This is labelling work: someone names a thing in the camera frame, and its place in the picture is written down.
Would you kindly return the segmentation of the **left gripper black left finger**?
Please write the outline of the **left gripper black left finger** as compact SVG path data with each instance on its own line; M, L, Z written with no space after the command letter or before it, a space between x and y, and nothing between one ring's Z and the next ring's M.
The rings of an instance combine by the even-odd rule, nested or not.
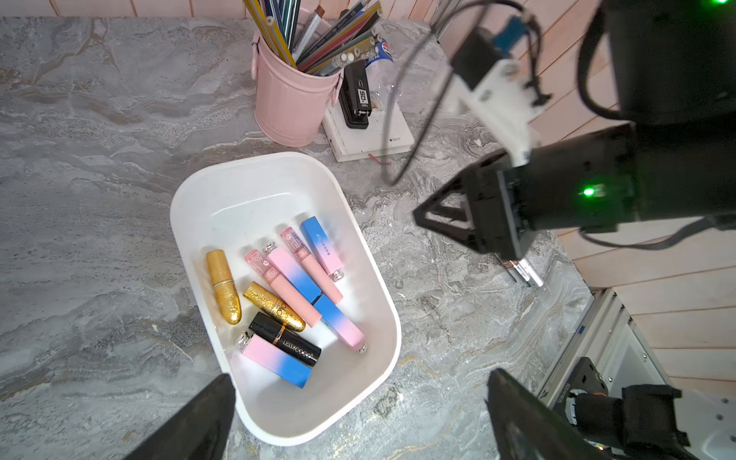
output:
M126 459L222 459L235 404L231 377L219 375Z

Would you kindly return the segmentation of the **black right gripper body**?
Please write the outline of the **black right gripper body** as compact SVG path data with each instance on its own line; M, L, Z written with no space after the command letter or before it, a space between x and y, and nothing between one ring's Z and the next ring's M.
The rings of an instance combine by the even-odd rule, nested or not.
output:
M635 147L633 127L620 125L534 149L524 166L506 156L469 166L461 174L473 225L467 247L518 259L542 230L631 222Z

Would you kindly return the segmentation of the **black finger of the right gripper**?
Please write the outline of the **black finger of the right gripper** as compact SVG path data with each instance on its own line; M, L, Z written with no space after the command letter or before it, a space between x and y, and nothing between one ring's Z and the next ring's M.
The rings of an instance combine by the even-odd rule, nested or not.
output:
M463 174L459 172L446 184L439 187L438 190L425 201L425 205L427 205L429 210L435 210L442 207L459 209L461 207L460 202L465 195L466 192L463 186Z
M413 212L414 222L469 249L479 250L475 225L463 207L452 207L439 201L428 200Z

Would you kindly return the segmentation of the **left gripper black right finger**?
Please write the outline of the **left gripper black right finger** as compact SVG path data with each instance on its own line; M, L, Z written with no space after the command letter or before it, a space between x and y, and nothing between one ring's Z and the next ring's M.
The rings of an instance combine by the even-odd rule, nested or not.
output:
M501 459L608 459L505 370L488 379L487 408Z

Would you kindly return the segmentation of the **silver lipstick tube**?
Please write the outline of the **silver lipstick tube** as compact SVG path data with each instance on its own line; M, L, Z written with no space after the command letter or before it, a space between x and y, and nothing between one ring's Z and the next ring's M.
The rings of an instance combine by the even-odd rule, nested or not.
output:
M541 288L544 286L544 279L531 266L526 259L519 261L507 261L500 259L500 264L508 271L508 273L517 281L523 282L529 287Z

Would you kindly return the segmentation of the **blue pink gradient lipstick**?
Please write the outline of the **blue pink gradient lipstick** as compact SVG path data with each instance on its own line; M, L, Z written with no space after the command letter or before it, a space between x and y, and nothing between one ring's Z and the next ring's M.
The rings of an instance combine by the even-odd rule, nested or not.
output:
M237 343L242 356L296 387L304 388L310 379L312 368L258 335L241 333Z

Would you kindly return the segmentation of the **black lipstick with gold band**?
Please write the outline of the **black lipstick with gold band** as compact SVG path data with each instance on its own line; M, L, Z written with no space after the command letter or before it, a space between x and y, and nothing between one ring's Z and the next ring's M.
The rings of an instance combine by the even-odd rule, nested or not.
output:
M314 367L321 356L322 350L319 347L262 312L255 315L249 324L249 329L266 342L310 367Z

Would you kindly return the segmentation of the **pink blue lipstick silver cap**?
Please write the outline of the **pink blue lipstick silver cap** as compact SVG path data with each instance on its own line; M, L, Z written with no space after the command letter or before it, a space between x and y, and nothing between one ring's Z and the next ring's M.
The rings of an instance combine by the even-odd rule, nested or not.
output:
M293 287L321 314L322 320L348 347L363 354L367 343L362 331L345 315L287 250L275 243L264 247L264 254Z

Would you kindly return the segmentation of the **white plastic storage box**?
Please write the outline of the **white plastic storage box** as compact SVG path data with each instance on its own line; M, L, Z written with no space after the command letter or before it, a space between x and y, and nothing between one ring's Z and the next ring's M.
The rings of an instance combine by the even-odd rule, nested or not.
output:
M331 427L397 363L398 312L335 176L303 153L205 168L171 226L197 306L261 441Z

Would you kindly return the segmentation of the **pink clear-cap lip gloss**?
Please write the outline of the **pink clear-cap lip gloss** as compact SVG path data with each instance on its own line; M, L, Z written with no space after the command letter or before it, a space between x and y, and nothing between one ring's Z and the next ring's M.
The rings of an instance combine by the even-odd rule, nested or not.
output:
M296 256L302 268L316 282L316 285L320 287L334 304L338 305L343 300L342 293L322 266L320 266L314 254L311 253L310 249L299 238L296 231L292 227L288 227L281 233L281 237L286 246Z

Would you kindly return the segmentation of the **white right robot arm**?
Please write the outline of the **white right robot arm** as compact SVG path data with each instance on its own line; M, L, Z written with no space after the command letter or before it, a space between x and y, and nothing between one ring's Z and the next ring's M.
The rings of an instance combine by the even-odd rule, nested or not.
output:
M735 227L735 5L731 1L604 1L583 37L576 84L609 128L542 145L530 122L549 102L537 73L510 59L521 39L542 51L517 6L497 34L473 29L445 90L500 149L471 164L414 212L418 226L481 253L523 258L542 230L577 229L606 246L620 224L685 220L665 250Z

